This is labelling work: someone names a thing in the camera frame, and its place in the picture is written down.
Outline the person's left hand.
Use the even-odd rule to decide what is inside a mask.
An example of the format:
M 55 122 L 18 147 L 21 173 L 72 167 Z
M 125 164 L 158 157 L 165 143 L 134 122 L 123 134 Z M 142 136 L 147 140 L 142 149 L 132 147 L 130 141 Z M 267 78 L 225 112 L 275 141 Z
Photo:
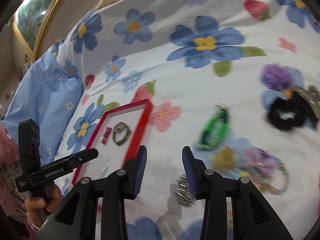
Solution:
M 39 228 L 42 226 L 43 220 L 41 219 L 38 211 L 46 209 L 49 213 L 52 213 L 63 200 L 63 195 L 57 185 L 55 185 L 52 190 L 52 197 L 52 200 L 48 204 L 41 197 L 30 197 L 25 201 L 29 220 Z

